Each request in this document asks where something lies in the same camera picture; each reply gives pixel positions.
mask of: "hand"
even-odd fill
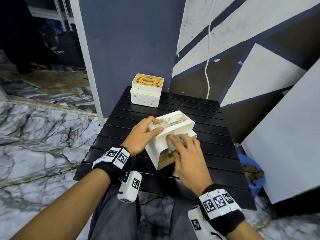
[[[199,197],[202,192],[213,184],[205,158],[200,148],[200,142],[187,134],[178,135],[187,145],[187,148],[174,136],[170,136],[179,153],[175,154],[175,171],[182,183]]]
[[[121,144],[121,146],[124,146],[126,149],[128,149],[132,157],[138,153],[141,153],[148,142],[163,131],[163,127],[158,127],[150,132],[146,132],[151,122],[159,124],[162,122],[162,120],[157,120],[153,116],[143,119],[132,128],[130,134]]]

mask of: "black table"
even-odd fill
[[[152,108],[132,104],[130,89],[131,87],[127,87],[122,94],[106,124],[77,169],[74,180],[80,180],[89,173],[92,163],[111,147],[119,146],[134,125],[143,118],[150,115],[158,117],[180,110],[195,122],[193,130],[198,134],[197,139],[200,141],[213,182],[225,186],[225,189],[240,207],[256,209],[217,101],[162,92],[158,108]],[[173,176],[174,163],[161,170],[156,170],[146,150],[132,158],[131,170],[136,170],[142,174],[140,191],[196,198],[191,191],[180,185],[177,177]]]

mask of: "black wristband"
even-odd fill
[[[101,161],[101,159],[104,159],[105,157],[108,157],[107,161]],[[121,176],[124,176],[126,172],[129,171],[131,167],[131,155],[124,146],[113,147],[94,163],[96,164],[92,169],[99,168],[105,171],[110,177],[110,184],[114,184],[119,181]]]
[[[222,185],[220,184],[212,184],[208,186],[202,193],[208,193],[214,190],[223,189]],[[228,233],[234,231],[236,227],[245,220],[245,216],[240,210],[231,211],[225,215],[218,216],[216,218],[210,219],[202,202],[198,198],[198,203],[202,212],[203,217],[206,219],[207,222],[218,232],[220,232],[223,236],[226,236]]]

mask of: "blue bucket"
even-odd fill
[[[258,169],[261,169],[261,167],[258,165],[258,163],[256,163],[250,157],[243,155],[243,154],[238,154],[238,157],[239,157],[240,162],[242,164],[251,164],[251,165],[256,166]],[[250,182],[249,180],[247,180],[247,181],[248,181],[248,185],[251,189],[252,196],[255,199],[256,196],[258,195],[259,191],[261,190],[262,186],[264,185],[264,182],[266,181],[266,179],[264,177],[258,179],[256,186],[252,182]]]

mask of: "white tissue box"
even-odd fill
[[[191,120],[181,111],[175,111],[166,115],[157,117],[159,120],[163,120],[161,124],[151,123],[148,126],[148,131],[162,126],[164,130],[160,135],[157,135],[149,141],[146,145],[146,152],[148,153],[154,167],[159,170],[165,166],[174,162],[174,157],[169,157],[167,154],[168,145],[166,142],[166,136],[168,134],[188,134],[192,138],[196,138],[197,134],[192,130],[195,125]]]
[[[138,73],[132,81],[131,102],[133,104],[158,107],[164,79]]]

